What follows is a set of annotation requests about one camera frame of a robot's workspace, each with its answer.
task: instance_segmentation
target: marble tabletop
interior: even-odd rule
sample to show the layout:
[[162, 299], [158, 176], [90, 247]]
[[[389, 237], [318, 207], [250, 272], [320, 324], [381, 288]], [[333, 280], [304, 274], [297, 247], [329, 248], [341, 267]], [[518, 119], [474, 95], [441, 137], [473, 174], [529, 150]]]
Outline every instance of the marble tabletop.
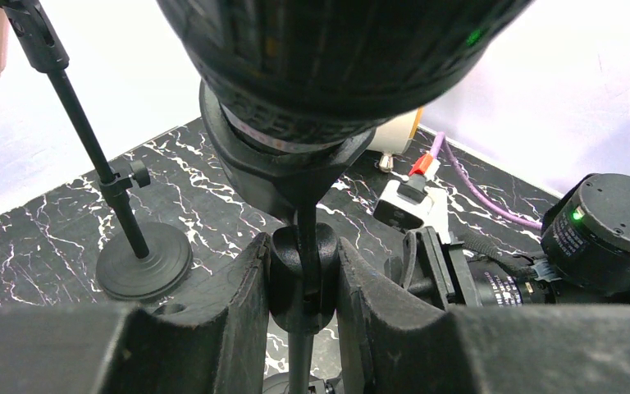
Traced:
[[[418, 132], [405, 155], [395, 158], [390, 174], [377, 169], [380, 154], [365, 153], [317, 206], [318, 220], [348, 238], [376, 268], [381, 269], [391, 255], [401, 254], [403, 237], [372, 217], [377, 196], [389, 179], [404, 177], [432, 141], [432, 135]], [[557, 201], [482, 160], [455, 151], [479, 188], [512, 213], [537, 220]], [[200, 119], [158, 136], [123, 158], [142, 159], [152, 177], [150, 186], [131, 190], [137, 218], [168, 223], [185, 232], [194, 250], [192, 275], [212, 275], [259, 232], [271, 233], [281, 226], [235, 193]], [[506, 253], [538, 250], [535, 231], [482, 207], [453, 168], [441, 161], [432, 183], [449, 192], [451, 231], [483, 234]], [[0, 215], [0, 305], [108, 301], [94, 280], [95, 262], [105, 242], [121, 229], [94, 179], [89, 172]], [[320, 378], [339, 373], [337, 337], [336, 320], [316, 337], [312, 370]], [[270, 322], [266, 376], [288, 369], [287, 346], [286, 334]]]

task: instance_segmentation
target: adjustment knob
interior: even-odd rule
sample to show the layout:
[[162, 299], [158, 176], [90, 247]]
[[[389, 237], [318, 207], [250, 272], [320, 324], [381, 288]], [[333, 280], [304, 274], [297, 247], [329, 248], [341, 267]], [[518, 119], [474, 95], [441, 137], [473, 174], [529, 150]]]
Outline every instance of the adjustment knob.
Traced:
[[141, 160], [134, 160], [129, 162], [131, 169], [131, 177], [136, 181], [139, 187], [148, 186], [151, 184], [151, 176], [148, 174], [146, 165]]

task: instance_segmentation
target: green indicator light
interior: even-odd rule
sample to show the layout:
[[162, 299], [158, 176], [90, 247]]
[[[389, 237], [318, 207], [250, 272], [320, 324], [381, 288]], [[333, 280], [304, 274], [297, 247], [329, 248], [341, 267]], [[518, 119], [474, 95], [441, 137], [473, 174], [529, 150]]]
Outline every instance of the green indicator light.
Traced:
[[468, 37], [467, 41], [465, 41], [465, 43], [467, 43], [467, 45], [469, 47], [472, 47], [474, 44], [477, 43], [477, 41], [479, 41], [482, 36], [484, 35], [484, 31], [482, 31], [482, 29], [477, 29], [474, 30]]
[[583, 211], [581, 209], [576, 209], [571, 214], [571, 218], [573, 218], [573, 220], [581, 220], [581, 219], [583, 219], [584, 216], [586, 216], [586, 214], [583, 213]]

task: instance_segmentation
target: marble table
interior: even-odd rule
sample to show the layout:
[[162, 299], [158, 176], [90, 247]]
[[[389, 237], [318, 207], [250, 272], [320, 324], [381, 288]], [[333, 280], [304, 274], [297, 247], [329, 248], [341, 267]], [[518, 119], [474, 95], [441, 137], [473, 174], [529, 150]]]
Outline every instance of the marble table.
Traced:
[[[403, 177], [432, 141], [432, 135], [418, 132], [406, 154], [395, 159], [391, 174], [377, 169], [378, 153], [365, 153], [317, 206], [318, 220], [347, 237], [378, 269], [388, 257], [401, 253], [403, 235], [372, 217], [377, 196], [389, 179]], [[455, 151], [471, 179], [514, 213], [537, 220], [557, 201], [510, 174]], [[253, 236], [281, 226], [234, 192], [201, 120], [160, 135], [123, 158], [142, 159], [152, 177], [151, 186], [131, 190], [137, 218], [168, 223], [185, 232], [194, 249], [192, 275], [212, 275], [229, 264]], [[105, 242], [121, 229], [94, 178], [89, 172], [0, 215], [0, 305], [108, 301], [94, 280], [95, 262]], [[538, 250], [535, 231], [482, 207], [446, 161], [433, 183], [449, 191], [451, 231], [483, 234], [506, 253]], [[312, 366], [316, 376], [332, 378], [339, 373], [337, 337], [336, 320], [317, 335]], [[271, 322], [266, 376], [288, 369], [287, 346], [286, 334]]]

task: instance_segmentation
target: round black base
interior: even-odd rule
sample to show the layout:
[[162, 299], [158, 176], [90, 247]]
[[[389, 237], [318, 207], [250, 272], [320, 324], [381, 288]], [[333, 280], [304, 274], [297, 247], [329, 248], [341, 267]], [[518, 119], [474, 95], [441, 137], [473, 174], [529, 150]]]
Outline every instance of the round black base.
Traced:
[[[310, 382], [318, 380], [310, 376]], [[262, 384], [262, 394], [290, 394], [289, 393], [289, 373], [282, 372], [264, 379]]]
[[192, 246], [182, 231], [164, 223], [141, 223], [150, 253], [137, 259], [124, 234], [114, 236], [100, 252], [98, 284], [115, 300], [150, 301], [182, 282], [192, 263]]

